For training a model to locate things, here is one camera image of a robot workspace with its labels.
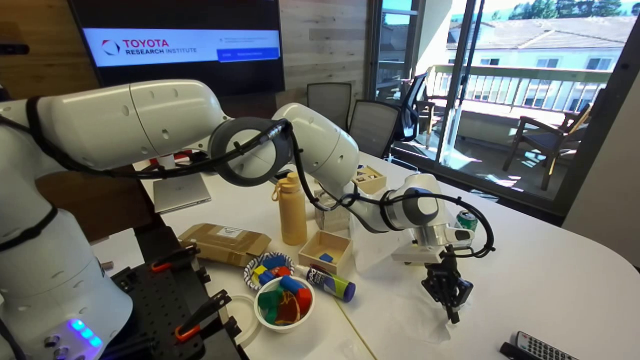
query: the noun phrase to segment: table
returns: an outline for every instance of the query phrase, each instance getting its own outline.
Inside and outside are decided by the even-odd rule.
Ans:
[[[362,161],[402,184],[406,170],[372,155]],[[269,184],[235,187],[206,176],[212,202],[163,213],[176,233],[196,221],[214,221],[272,235],[273,248],[293,254],[277,240],[277,206]],[[477,206],[495,232],[495,251],[481,260],[462,260],[460,272],[474,291],[450,326],[439,303],[421,289],[424,267],[403,265],[387,254],[407,232],[367,233],[353,221],[353,301],[318,295],[316,314],[291,333],[259,329],[246,347],[252,358],[502,358],[498,347],[516,329],[526,329],[578,358],[640,355],[640,275],[611,250],[439,184],[444,194]],[[115,267],[134,260],[132,233],[115,233],[95,248],[98,257]],[[250,294],[235,267],[208,263],[208,289]]]

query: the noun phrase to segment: bottle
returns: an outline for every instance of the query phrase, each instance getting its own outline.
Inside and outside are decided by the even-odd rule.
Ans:
[[[279,203],[282,242],[302,245],[305,242],[305,206],[296,172],[277,180],[273,200]]]
[[[340,298],[341,301],[349,301],[355,294],[355,283],[346,278],[299,263],[296,265],[296,272],[303,275],[312,285],[334,298]]]

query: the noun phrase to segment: monitor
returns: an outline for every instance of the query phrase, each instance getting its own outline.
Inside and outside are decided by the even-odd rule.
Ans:
[[[99,86],[194,78],[219,98],[283,87],[277,0],[69,0]]]

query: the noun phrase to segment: window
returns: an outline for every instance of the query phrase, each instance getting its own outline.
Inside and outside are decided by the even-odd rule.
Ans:
[[[607,69],[609,63],[611,63],[609,58],[590,58],[585,62],[585,69]]]
[[[481,65],[498,65],[498,63],[500,63],[500,58],[479,58],[479,63],[481,63]]]
[[[558,68],[558,58],[538,58],[538,68]]]

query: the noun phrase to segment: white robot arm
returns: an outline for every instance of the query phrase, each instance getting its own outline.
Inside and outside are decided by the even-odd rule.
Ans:
[[[256,117],[229,120],[214,92],[194,80],[0,101],[0,115],[0,314],[34,358],[50,355],[41,347],[50,335],[80,347],[86,358],[98,358],[132,311],[129,298],[99,272],[76,220],[38,194],[35,177],[68,163],[110,170],[161,157],[206,134],[212,134],[209,155],[229,159],[219,174],[235,184],[258,184],[296,155],[279,142],[282,125],[269,127],[272,120]],[[303,170],[327,194],[340,200],[353,192],[357,145],[348,134],[299,103],[279,107],[273,120],[291,123]],[[258,134],[262,140],[241,150]],[[409,176],[384,200],[360,195],[348,207],[372,232],[416,228],[434,220],[437,202],[402,195],[432,184]],[[92,332],[86,341],[66,333],[76,319]]]

